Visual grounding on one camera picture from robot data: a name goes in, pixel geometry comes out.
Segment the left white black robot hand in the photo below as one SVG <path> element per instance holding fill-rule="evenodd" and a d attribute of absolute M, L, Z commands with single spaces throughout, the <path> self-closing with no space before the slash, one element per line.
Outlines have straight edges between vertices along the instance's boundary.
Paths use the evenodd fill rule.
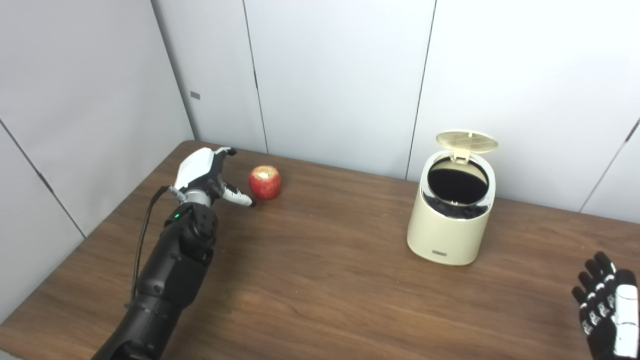
<path fill-rule="evenodd" d="M 248 194 L 223 179 L 223 168 L 227 157 L 237 150 L 221 146 L 217 150 L 200 148 L 186 157 L 178 167 L 176 180 L 168 187 L 181 204 L 195 203 L 212 207 L 218 199 L 242 207 L 255 207 L 258 203 Z"/>

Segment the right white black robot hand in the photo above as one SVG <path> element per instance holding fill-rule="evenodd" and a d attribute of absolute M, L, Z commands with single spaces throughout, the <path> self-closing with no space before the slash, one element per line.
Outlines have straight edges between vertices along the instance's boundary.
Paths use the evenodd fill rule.
<path fill-rule="evenodd" d="M 639 287 L 635 273 L 617 268 L 603 251 L 584 264 L 571 290 L 594 360 L 640 358 Z"/>

